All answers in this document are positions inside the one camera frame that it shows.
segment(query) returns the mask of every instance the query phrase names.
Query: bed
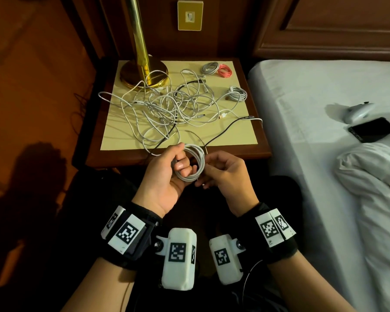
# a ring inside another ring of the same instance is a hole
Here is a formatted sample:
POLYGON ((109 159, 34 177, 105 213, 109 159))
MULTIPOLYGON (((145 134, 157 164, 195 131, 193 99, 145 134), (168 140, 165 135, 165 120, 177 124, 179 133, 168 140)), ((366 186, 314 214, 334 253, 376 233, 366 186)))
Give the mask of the bed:
POLYGON ((359 144, 341 121, 370 101, 366 119, 390 121, 390 62, 267 60, 249 86, 273 152, 271 174, 288 175, 304 194, 304 253, 358 311, 378 311, 356 224, 356 198, 332 172, 335 158, 359 144))

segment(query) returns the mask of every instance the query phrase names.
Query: person's right hand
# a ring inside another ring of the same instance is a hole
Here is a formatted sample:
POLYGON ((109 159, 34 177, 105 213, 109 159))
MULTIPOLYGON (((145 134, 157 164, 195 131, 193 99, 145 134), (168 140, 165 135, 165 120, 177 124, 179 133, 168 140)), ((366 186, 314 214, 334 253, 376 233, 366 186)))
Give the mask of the person's right hand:
POLYGON ((230 211, 240 217, 259 203, 244 160, 224 151, 205 156, 205 169, 195 186, 218 186, 230 211))

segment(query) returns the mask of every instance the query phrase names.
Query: black smartphone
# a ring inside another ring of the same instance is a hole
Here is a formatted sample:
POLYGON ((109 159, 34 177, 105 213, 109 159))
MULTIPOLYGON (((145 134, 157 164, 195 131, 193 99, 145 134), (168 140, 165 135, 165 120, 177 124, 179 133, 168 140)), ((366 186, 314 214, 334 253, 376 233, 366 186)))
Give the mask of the black smartphone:
POLYGON ((348 128, 359 141, 375 142, 390 134, 390 123, 384 117, 348 128))

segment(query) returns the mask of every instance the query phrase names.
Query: white game controller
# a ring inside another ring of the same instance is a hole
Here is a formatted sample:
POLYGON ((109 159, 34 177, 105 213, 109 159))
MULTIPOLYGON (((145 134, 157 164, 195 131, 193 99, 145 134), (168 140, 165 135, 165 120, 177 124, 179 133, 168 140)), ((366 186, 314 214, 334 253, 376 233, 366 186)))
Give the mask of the white game controller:
POLYGON ((370 102, 364 102, 364 104, 359 104, 348 108, 347 114, 344 116, 344 123, 351 125, 357 121, 362 120, 363 118, 369 115, 369 112, 375 108, 375 104, 370 102))
POLYGON ((156 254, 165 257, 162 286, 165 289, 191 290, 195 280, 196 234, 191 229, 174 227, 168 237, 156 236, 163 247, 156 254))
POLYGON ((211 239, 210 249, 221 283, 232 284, 240 281, 243 270, 237 254, 245 251, 240 242, 237 239, 232 240, 229 234, 225 234, 211 239))

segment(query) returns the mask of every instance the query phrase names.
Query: forearm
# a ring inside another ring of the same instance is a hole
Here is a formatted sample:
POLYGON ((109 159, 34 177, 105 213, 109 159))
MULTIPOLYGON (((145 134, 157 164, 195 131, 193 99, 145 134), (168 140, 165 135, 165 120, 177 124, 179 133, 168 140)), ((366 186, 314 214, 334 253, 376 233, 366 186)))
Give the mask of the forearm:
POLYGON ((135 272, 97 258, 62 312, 124 312, 135 272))
POLYGON ((292 312, 356 312, 299 251, 268 267, 292 312))

